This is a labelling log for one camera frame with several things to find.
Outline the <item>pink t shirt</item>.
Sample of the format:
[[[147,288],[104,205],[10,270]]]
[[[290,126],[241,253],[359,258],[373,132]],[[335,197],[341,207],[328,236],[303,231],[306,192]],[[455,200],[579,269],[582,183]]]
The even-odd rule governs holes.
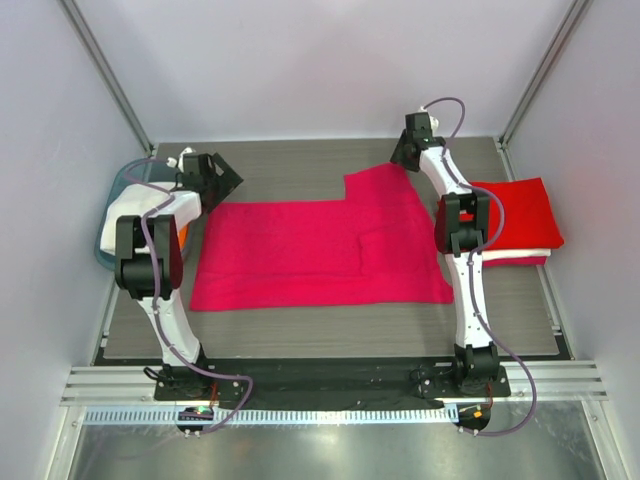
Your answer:
[[[224,203],[209,216],[190,308],[450,304],[433,224],[404,169],[344,178],[327,201]]]

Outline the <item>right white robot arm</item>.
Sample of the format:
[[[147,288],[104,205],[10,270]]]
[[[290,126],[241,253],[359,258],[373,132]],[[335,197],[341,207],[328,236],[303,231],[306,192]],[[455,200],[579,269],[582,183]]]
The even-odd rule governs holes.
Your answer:
[[[464,396],[487,395],[500,372],[483,285],[491,196],[462,175],[437,125],[426,108],[406,115],[391,162],[425,174],[439,195],[434,241],[449,270],[457,321],[451,383]]]

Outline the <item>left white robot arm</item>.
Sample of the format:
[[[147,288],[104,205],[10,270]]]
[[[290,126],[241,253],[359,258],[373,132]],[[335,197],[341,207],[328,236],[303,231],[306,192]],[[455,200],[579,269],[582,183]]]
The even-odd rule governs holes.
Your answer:
[[[211,213],[241,183],[242,177],[215,153],[196,153],[186,148],[178,158],[163,164],[175,171],[169,186],[148,182],[131,172],[162,160],[146,158],[125,168],[122,177],[149,199],[150,206],[115,217],[115,268],[118,287],[145,311],[162,348],[158,370],[144,369],[156,388],[198,400],[218,381],[243,382],[250,396],[253,380],[246,375],[215,373],[207,366],[201,342],[191,330],[180,287],[184,266],[179,231],[204,214]]]

